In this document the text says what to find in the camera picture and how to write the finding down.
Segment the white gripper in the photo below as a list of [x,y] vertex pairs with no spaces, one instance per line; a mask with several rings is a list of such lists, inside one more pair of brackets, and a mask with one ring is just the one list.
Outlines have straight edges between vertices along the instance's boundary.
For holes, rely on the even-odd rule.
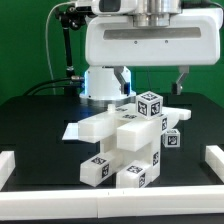
[[85,57],[91,66],[115,66],[121,93],[130,94],[123,66],[180,66],[171,92],[180,94],[192,65],[212,65],[220,58],[222,10],[185,9],[167,27],[134,26],[131,16],[99,16],[87,27]]

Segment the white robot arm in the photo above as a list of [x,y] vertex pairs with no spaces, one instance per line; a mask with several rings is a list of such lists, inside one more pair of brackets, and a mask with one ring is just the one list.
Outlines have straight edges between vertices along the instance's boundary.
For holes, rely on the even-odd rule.
[[194,65],[220,57],[224,8],[210,0],[90,0],[83,99],[120,101],[134,95],[130,66],[177,66],[173,92]]

